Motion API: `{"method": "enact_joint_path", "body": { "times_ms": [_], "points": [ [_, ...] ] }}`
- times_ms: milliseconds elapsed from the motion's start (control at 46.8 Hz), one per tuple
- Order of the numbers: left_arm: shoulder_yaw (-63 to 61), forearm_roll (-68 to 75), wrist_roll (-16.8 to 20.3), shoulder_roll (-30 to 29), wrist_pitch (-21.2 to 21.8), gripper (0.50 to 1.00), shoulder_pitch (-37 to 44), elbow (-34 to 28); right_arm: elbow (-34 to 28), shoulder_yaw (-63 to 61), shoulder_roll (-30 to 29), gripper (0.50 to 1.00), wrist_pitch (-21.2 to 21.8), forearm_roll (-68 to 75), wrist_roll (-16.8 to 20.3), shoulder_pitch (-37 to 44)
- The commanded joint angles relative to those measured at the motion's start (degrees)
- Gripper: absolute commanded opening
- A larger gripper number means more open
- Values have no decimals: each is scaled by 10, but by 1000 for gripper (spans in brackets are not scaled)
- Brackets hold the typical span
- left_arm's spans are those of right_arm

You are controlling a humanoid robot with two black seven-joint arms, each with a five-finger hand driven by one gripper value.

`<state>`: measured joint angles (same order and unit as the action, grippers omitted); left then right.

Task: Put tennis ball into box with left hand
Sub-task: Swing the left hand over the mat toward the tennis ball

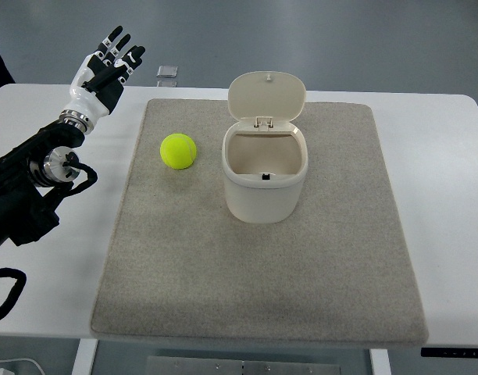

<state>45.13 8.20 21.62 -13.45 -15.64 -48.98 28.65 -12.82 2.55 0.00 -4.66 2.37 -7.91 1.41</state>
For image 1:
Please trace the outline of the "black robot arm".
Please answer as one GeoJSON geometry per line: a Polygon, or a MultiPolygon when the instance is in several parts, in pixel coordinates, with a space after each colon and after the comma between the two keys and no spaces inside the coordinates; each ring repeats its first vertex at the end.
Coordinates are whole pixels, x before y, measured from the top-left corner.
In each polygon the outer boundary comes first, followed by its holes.
{"type": "Polygon", "coordinates": [[[38,241],[59,225],[56,209],[98,180],[75,148],[86,130],[56,120],[0,158],[0,246],[38,241]]]}

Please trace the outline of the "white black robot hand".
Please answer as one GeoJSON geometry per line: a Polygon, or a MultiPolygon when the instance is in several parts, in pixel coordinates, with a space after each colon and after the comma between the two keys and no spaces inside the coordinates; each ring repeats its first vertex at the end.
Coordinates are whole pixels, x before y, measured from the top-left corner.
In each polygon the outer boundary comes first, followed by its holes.
{"type": "Polygon", "coordinates": [[[89,134],[99,119],[113,112],[145,53],[143,46],[125,49],[129,42],[130,35],[118,26],[85,57],[70,85],[70,102],[59,117],[62,121],[89,134]]]}

